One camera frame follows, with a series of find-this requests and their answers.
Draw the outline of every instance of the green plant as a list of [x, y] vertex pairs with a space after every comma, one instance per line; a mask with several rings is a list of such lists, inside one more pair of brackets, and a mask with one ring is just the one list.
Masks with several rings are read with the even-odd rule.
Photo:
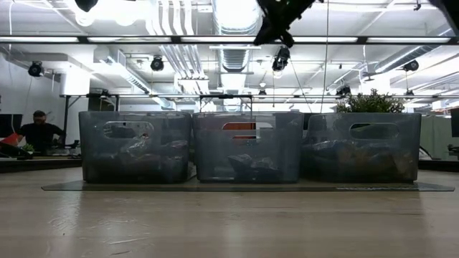
[[350, 95], [336, 106], [338, 113], [401, 113], [403, 110], [403, 100], [378, 94], [375, 89], [370, 95]]
[[26, 144], [22, 147], [23, 151], [35, 151], [34, 146], [31, 144]]

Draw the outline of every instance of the fluorescent light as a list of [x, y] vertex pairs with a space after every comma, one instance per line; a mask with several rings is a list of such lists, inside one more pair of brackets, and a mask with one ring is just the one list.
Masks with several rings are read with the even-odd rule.
[[126, 94], [126, 95], [119, 95], [120, 97], [122, 98], [147, 98], [147, 97], [150, 97], [148, 95], [129, 95], [129, 94]]
[[77, 43], [77, 37], [0, 37], [0, 42], [59, 42], [59, 43]]
[[182, 37], [182, 42], [241, 42], [251, 44], [255, 37], [251, 36], [213, 36], [213, 37]]
[[[357, 39], [357, 37], [328, 37], [328, 42], [354, 43]], [[324, 43], [327, 42], [327, 37], [293, 37], [293, 40], [297, 43]]]
[[170, 37], [88, 37], [89, 42], [94, 43], [144, 43], [144, 42], [160, 42], [171, 43]]
[[211, 50], [229, 49], [229, 50], [249, 50], [249, 49], [261, 49], [260, 46], [210, 46]]
[[198, 98], [199, 95], [166, 95], [166, 94], [152, 94], [151, 97], [170, 97], [170, 98]]
[[446, 43], [449, 37], [370, 37], [368, 43]]

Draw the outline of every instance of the ceiling duct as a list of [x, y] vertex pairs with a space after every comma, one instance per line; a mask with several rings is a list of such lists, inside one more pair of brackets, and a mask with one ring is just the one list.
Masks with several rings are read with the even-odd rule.
[[[241, 36], [256, 33], [261, 15], [256, 0], [212, 0], [212, 6], [216, 34]], [[218, 51], [222, 72], [230, 72], [230, 74], [220, 75], [224, 90], [242, 91], [247, 75], [235, 73], [242, 72], [247, 68], [250, 50], [219, 49]], [[231, 105], [228, 106], [233, 108], [229, 108], [227, 111], [237, 111], [234, 109], [234, 106], [237, 106], [234, 100], [230, 102]]]
[[[106, 59], [100, 59], [101, 63], [107, 65], [113, 71], [119, 74], [126, 82], [130, 85], [137, 87], [142, 90], [145, 94], [158, 94], [151, 89], [151, 85], [146, 82], [142, 77], [136, 74], [129, 66], [126, 64], [126, 56], [120, 50], [116, 55], [116, 59], [113, 59], [110, 55]], [[152, 100], [157, 102], [162, 109], [164, 110], [176, 110], [176, 103], [170, 100], [167, 100], [163, 97], [152, 97]]]
[[[429, 37], [454, 37], [455, 33], [451, 29], [451, 27], [448, 24], [444, 24], [441, 27], [438, 27], [437, 29], [431, 31], [428, 34]], [[402, 67], [403, 65], [423, 56], [424, 54], [427, 54], [437, 48], [439, 48], [440, 45], [425, 45], [425, 46], [418, 46], [418, 47], [405, 47], [404, 49], [398, 51], [397, 53], [393, 54], [392, 56], [386, 58], [385, 60], [382, 60], [381, 62], [375, 63], [375, 64], [369, 64], [368, 65], [368, 72], [366, 74], [360, 73], [366, 65], [365, 64], [358, 64], [352, 70], [347, 72], [345, 75], [341, 76], [337, 80], [333, 82], [332, 85], [335, 85], [336, 83], [340, 81], [348, 82], [356, 77], [359, 77], [360, 75], [367, 76], [367, 75], [379, 75], [383, 74], [389, 71], [392, 71], [394, 69], [397, 69], [399, 67]]]
[[448, 83], [451, 83], [451, 82], [454, 82], [456, 80], [459, 79], [459, 72], [453, 72], [453, 73], [450, 73], [449, 75], [445, 75], [443, 77], [440, 77], [440, 78], [437, 78], [433, 81], [430, 81], [430, 82], [426, 82], [426, 83], [421, 83], [419, 85], [416, 85], [416, 86], [412, 86], [409, 88], [409, 90], [414, 90], [415, 93], [419, 93], [423, 90], [428, 90], [430, 88], [433, 88], [433, 87], [437, 87], [437, 86], [440, 86], [440, 85], [444, 85], [444, 84], [448, 84]]

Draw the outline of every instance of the red object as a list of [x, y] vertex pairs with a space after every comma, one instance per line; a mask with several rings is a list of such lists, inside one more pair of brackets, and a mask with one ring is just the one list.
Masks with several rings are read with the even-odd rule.
[[12, 146], [17, 146], [17, 138], [19, 135], [17, 133], [13, 133], [10, 136], [6, 137], [5, 139], [1, 140], [0, 143], [9, 144]]

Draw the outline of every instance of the translucent storage bin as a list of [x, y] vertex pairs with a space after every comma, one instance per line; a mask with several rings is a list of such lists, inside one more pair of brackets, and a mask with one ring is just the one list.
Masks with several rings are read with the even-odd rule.
[[193, 131], [200, 181], [298, 180], [301, 113], [197, 113], [193, 115]]
[[81, 112], [83, 178], [88, 182], [181, 182], [190, 177], [191, 115]]
[[314, 115], [303, 141], [303, 169], [326, 181], [415, 181], [420, 131], [421, 114]]

